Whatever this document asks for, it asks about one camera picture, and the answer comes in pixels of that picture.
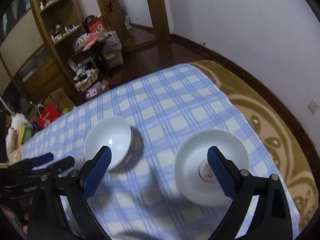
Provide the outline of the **person's left hand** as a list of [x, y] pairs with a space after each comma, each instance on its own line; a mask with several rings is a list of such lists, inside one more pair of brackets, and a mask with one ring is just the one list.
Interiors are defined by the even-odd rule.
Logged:
[[14, 229], [24, 238], [27, 239], [27, 234], [25, 227], [22, 225], [16, 214], [7, 206], [1, 205], [1, 209], [4, 215], [8, 218], [9, 222], [12, 224]]

